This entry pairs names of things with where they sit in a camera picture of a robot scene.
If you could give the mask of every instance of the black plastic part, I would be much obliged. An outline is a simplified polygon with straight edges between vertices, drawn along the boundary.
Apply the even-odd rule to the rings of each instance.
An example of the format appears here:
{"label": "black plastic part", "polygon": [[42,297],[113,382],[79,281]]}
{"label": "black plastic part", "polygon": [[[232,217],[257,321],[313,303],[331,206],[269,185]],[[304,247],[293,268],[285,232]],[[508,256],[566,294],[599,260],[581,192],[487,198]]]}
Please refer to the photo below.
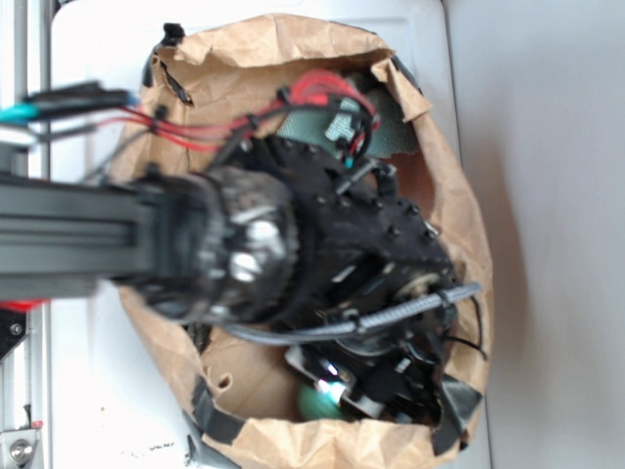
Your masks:
{"label": "black plastic part", "polygon": [[26,336],[26,315],[0,309],[0,362]]}
{"label": "black plastic part", "polygon": [[218,410],[204,379],[197,376],[193,391],[193,418],[198,428],[210,438],[231,444],[245,425],[245,420]]}
{"label": "black plastic part", "polygon": [[440,383],[442,417],[432,437],[435,455],[443,454],[460,440],[483,395],[467,383],[447,374]]}
{"label": "black plastic part", "polygon": [[373,401],[387,404],[397,394],[408,394],[405,378],[389,362],[383,362],[362,384],[362,391]]}
{"label": "black plastic part", "polygon": [[[405,213],[411,202],[397,196],[392,168],[382,170],[390,201],[378,210],[371,200],[379,194],[363,180],[336,194],[337,182],[350,171],[323,149],[277,137],[252,140],[252,146],[236,150],[230,164],[284,184],[298,220],[298,265],[281,303],[262,314],[267,321],[315,326],[315,311],[332,312],[348,300],[350,308],[361,312],[381,310],[411,278],[452,273],[451,261],[436,242],[418,242],[427,226],[419,215]],[[320,196],[325,203],[319,203]],[[399,235],[388,235],[390,227]],[[351,270],[341,277],[346,269]]]}
{"label": "black plastic part", "polygon": [[166,22],[163,24],[163,30],[165,31],[165,37],[160,41],[160,45],[163,47],[174,47],[183,42],[185,38],[185,30],[177,22]]}
{"label": "black plastic part", "polygon": [[374,171],[378,194],[384,200],[394,201],[399,196],[399,183],[393,165],[380,163]]}
{"label": "black plastic part", "polygon": [[45,120],[125,107],[129,104],[129,95],[126,90],[105,90],[97,82],[88,82],[37,93],[25,101],[37,107],[38,119]]}

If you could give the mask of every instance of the red wire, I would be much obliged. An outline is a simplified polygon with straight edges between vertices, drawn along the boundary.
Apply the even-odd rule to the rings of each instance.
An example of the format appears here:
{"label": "red wire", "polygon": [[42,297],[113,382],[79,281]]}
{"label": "red wire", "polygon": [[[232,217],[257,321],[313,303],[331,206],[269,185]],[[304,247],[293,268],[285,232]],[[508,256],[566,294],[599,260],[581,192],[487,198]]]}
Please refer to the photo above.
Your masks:
{"label": "red wire", "polygon": [[[354,89],[350,83],[335,73],[321,69],[311,70],[295,81],[290,88],[288,103],[284,103],[282,100],[274,100],[268,106],[260,109],[255,115],[262,118],[276,109],[286,107],[287,105],[313,105],[318,107],[327,107],[330,95],[351,98],[364,107],[372,117],[376,115],[375,107],[369,103],[369,101],[356,89]],[[122,110],[132,114],[133,117],[112,118],[102,122],[101,125],[107,125],[114,122],[133,122],[143,124],[152,127],[154,129],[153,132],[156,135],[167,139],[172,143],[181,145],[187,149],[195,149],[198,151],[214,151],[218,150],[221,146],[196,144],[178,137],[196,140],[223,140],[231,134],[231,132],[243,127],[244,125],[248,125],[250,122],[250,118],[248,116],[241,116],[227,124],[185,126],[174,124],[166,120],[156,120],[140,110],[128,107],[123,107]],[[379,126],[380,121],[377,119],[372,125],[372,130],[376,130]],[[351,152],[355,152],[357,150],[357,146],[363,139],[364,135],[360,135],[354,139],[350,148]]]}
{"label": "red wire", "polygon": [[155,134],[174,144],[180,145],[181,147],[185,147],[186,149],[195,149],[197,151],[217,151],[222,147],[221,145],[201,145],[201,144],[196,144],[194,142],[188,142],[186,140],[179,139],[178,137],[174,135],[168,134],[160,130],[157,130]]}

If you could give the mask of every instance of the cable tie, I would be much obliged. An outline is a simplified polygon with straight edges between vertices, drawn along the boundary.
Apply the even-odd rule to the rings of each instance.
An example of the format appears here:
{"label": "cable tie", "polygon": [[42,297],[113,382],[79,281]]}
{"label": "cable tie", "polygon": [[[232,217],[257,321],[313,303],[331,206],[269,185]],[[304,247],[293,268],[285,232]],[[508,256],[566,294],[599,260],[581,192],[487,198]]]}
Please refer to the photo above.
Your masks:
{"label": "cable tie", "polygon": [[440,297],[441,306],[446,310],[450,305],[453,304],[453,301],[449,299],[449,295],[445,290],[437,291],[436,294]]}
{"label": "cable tie", "polygon": [[245,117],[247,118],[247,121],[252,126],[252,130],[257,131],[259,127],[261,126],[261,119],[259,119],[258,115],[250,113],[250,114],[245,115]]}
{"label": "cable tie", "polygon": [[286,86],[283,86],[282,88],[278,88],[275,94],[277,95],[277,98],[283,101],[286,105],[291,104],[291,90],[287,88]]}
{"label": "cable tie", "polygon": [[159,130],[159,122],[162,122],[167,117],[169,109],[165,105],[158,105],[154,111],[154,117],[152,118],[151,125],[149,126],[149,132],[155,134]]}
{"label": "cable tie", "polygon": [[362,324],[361,317],[359,314],[352,315],[349,320],[354,324],[354,331],[358,335],[363,335],[367,332],[367,328]]}

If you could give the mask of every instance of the brown paper bag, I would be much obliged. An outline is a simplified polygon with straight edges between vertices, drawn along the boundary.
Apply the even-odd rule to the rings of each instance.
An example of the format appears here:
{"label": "brown paper bag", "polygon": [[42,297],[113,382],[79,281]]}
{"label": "brown paper bag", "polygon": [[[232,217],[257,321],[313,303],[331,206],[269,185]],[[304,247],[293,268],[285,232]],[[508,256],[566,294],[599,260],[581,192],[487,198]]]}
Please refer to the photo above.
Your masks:
{"label": "brown paper bag", "polygon": [[[490,353],[492,265],[478,205],[457,157],[428,114],[431,105],[397,68],[394,52],[382,39],[334,22],[268,15],[175,42],[155,50],[142,101],[148,111],[167,106],[168,118],[182,124],[224,123],[253,112],[266,106],[277,88],[312,68],[369,69],[384,83],[420,146],[418,154],[396,158],[400,183],[440,230],[440,242],[460,278],[482,285],[483,349]],[[125,136],[135,131],[129,126]],[[111,173],[121,179],[138,177],[149,161],[168,174],[201,171],[211,156],[147,135],[115,162]],[[462,431],[462,445],[475,434],[489,364],[462,344],[452,346],[444,368],[443,400],[449,398],[453,409],[457,391],[477,398],[468,411],[453,409],[453,421],[441,422],[437,429],[371,419],[293,422],[298,380],[285,371],[282,350],[214,329],[211,345],[200,357],[186,332],[152,313],[134,291],[122,288],[121,298],[181,408],[205,432],[204,442],[244,468],[425,469],[456,456],[461,443],[446,434],[454,425]],[[459,305],[456,335],[479,341],[469,301]],[[438,445],[444,439],[448,450]]]}

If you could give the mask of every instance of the metal rail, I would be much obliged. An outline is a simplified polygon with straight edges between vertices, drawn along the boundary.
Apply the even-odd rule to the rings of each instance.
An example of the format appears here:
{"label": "metal rail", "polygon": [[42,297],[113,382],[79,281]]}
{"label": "metal rail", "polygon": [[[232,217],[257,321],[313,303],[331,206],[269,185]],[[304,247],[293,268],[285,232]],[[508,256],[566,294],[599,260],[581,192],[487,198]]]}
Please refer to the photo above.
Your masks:
{"label": "metal rail", "polygon": [[[0,1],[0,107],[50,86],[50,37],[54,0]],[[41,146],[18,161],[14,172],[50,174],[50,149]],[[50,311],[27,321],[26,339],[0,364],[0,467],[51,467]]]}

